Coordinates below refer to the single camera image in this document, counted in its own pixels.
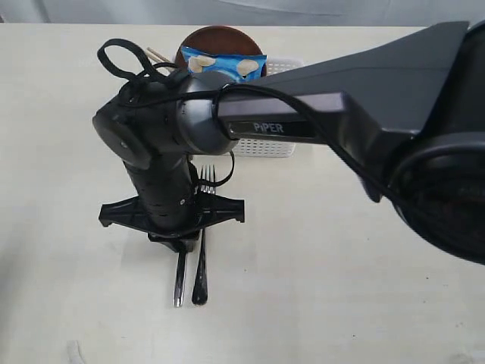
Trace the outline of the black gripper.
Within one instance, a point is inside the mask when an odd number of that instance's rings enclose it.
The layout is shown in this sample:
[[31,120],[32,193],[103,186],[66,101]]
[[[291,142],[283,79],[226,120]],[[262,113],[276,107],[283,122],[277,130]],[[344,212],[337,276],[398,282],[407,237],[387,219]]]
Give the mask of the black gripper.
[[191,253],[198,237],[184,237],[203,228],[234,219],[245,221],[245,203],[210,193],[198,193],[172,206],[149,206],[138,196],[104,204],[99,213],[103,227],[118,224],[148,233],[149,241],[160,243],[174,253]]

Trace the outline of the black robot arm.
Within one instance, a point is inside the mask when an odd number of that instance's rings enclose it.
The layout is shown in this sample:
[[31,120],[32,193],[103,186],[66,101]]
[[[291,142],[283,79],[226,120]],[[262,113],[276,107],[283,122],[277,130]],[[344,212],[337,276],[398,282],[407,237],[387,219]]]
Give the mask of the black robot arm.
[[387,198],[433,246],[484,262],[484,25],[445,22],[393,42],[292,71],[234,83],[217,71],[161,74],[144,51],[138,74],[99,49],[125,79],[92,119],[124,163],[136,196],[101,207],[104,226],[148,234],[173,251],[199,232],[244,221],[242,200],[208,195],[189,160],[242,139],[329,146],[368,197]]

